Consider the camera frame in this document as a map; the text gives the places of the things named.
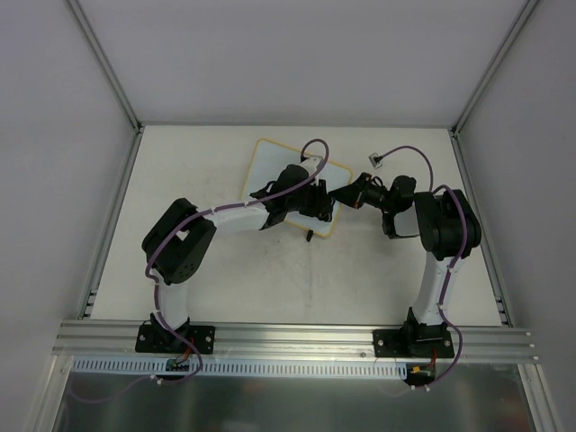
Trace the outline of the yellow framed whiteboard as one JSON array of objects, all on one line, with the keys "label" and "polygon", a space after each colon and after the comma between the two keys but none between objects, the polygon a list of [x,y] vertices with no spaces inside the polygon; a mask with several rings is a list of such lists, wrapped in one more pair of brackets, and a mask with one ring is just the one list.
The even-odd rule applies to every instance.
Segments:
[{"label": "yellow framed whiteboard", "polygon": [[[259,139],[247,171],[240,199],[246,201],[249,195],[261,189],[269,181],[275,180],[289,164],[300,162],[300,150],[286,146],[270,139]],[[353,171],[348,166],[329,161],[319,175],[327,183],[327,190],[331,192],[339,187],[351,183]],[[325,222],[316,218],[300,215],[298,212],[289,213],[284,222],[302,230],[312,230],[315,235],[328,238],[333,233],[338,220],[340,203],[335,202],[332,211],[332,221]]]}]

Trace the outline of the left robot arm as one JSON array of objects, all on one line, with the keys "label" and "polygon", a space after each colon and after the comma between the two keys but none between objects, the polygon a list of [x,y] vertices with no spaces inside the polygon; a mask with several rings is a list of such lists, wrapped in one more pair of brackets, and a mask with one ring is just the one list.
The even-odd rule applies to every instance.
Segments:
[{"label": "left robot arm", "polygon": [[185,198],[175,200],[142,241],[145,276],[155,285],[154,310],[139,326],[136,352],[211,354],[215,329],[190,321],[186,282],[216,238],[270,229],[293,212],[330,222],[335,201],[317,173],[304,164],[290,164],[247,201],[203,211]]}]

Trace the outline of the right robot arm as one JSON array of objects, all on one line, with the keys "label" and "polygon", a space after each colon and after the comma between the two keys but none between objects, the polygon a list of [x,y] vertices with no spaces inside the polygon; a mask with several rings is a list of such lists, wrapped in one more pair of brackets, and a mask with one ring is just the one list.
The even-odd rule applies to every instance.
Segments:
[{"label": "right robot arm", "polygon": [[481,225],[459,189],[418,192],[415,178],[399,175],[391,186],[378,185],[367,173],[329,195],[345,206],[370,205],[382,213],[389,239],[418,238],[426,263],[415,302],[397,329],[373,331],[377,358],[453,358],[447,318],[449,298],[464,260],[482,240]]}]

